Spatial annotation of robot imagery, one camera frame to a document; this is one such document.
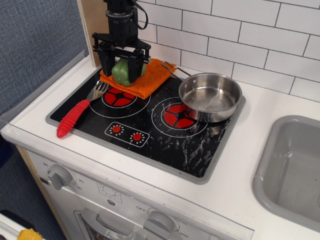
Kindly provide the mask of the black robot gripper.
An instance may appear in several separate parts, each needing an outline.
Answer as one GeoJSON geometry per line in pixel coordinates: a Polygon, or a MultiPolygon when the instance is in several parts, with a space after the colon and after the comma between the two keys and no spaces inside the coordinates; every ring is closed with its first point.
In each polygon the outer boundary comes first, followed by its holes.
{"type": "Polygon", "coordinates": [[[93,33],[93,49],[98,53],[103,73],[109,77],[115,58],[128,59],[129,82],[134,83],[145,73],[145,63],[151,61],[151,46],[138,38],[138,25],[133,16],[110,18],[109,33],[93,33]]]}

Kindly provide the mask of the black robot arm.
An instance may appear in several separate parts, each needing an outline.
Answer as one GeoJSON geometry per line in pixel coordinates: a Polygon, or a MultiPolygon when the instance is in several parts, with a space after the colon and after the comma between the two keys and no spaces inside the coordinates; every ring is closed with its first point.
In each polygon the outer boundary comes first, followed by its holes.
{"type": "Polygon", "coordinates": [[[109,33],[93,33],[93,50],[98,53],[102,71],[113,76],[116,83],[132,85],[146,72],[151,62],[151,46],[138,38],[138,31],[144,26],[138,23],[138,9],[145,11],[136,0],[106,0],[109,33]]]}

